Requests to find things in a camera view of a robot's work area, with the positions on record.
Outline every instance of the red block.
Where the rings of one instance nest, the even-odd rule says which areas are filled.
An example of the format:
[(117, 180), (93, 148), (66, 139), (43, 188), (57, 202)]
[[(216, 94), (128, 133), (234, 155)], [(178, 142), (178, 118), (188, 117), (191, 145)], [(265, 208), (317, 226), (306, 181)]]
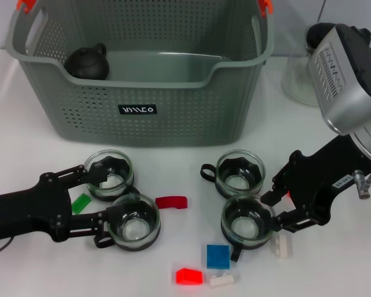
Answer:
[(155, 204), (159, 209), (186, 209), (188, 207), (187, 197), (168, 196), (155, 199)]
[(178, 285), (201, 285), (203, 284), (202, 271), (183, 268), (176, 272)]

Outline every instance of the red plastic piece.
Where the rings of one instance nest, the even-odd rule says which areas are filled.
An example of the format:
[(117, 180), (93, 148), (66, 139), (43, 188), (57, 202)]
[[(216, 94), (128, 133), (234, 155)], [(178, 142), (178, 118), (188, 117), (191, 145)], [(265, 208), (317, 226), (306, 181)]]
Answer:
[(35, 6), (36, 0), (18, 0), (17, 10), (20, 9), (20, 7), (22, 6), (23, 3), (25, 3), (27, 5), (27, 7), (25, 8), (25, 13), (27, 14)]
[(187, 197), (184, 196), (168, 196), (156, 198), (155, 203), (159, 209), (186, 209), (188, 207)]
[(176, 272), (178, 285), (201, 285), (203, 284), (202, 271), (183, 268)]
[(268, 8), (268, 13), (273, 14), (272, 0), (258, 0), (258, 5), (261, 9), (261, 16), (266, 17), (265, 9)]

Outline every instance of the green block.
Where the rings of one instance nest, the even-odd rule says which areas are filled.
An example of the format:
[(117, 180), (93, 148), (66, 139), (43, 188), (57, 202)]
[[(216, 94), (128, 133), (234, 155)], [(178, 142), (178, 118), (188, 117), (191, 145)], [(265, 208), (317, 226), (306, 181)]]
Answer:
[(91, 198), (88, 195), (82, 194), (80, 197), (77, 198), (76, 201), (72, 204), (72, 210), (76, 215), (79, 215), (85, 207), (91, 202)]

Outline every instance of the gray plastic basket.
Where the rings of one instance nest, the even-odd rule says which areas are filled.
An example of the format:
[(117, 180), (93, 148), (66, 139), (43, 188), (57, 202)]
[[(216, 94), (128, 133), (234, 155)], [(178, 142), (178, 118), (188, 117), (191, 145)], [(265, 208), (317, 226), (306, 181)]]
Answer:
[[(266, 8), (262, 17), (257, 2), (38, 0), (29, 13), (25, 4), (14, 12), (7, 50), (66, 139), (227, 144), (242, 132), (261, 67), (273, 50), (273, 14)], [(108, 79), (69, 75), (66, 58), (99, 42), (108, 48)], [(155, 105), (157, 114), (121, 114), (121, 105), (142, 111)]]

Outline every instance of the basket label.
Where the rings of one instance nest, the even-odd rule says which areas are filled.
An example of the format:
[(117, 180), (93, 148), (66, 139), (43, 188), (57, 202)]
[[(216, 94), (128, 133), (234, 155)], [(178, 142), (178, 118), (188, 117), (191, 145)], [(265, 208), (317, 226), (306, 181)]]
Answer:
[(118, 105), (121, 114), (158, 114), (155, 104)]

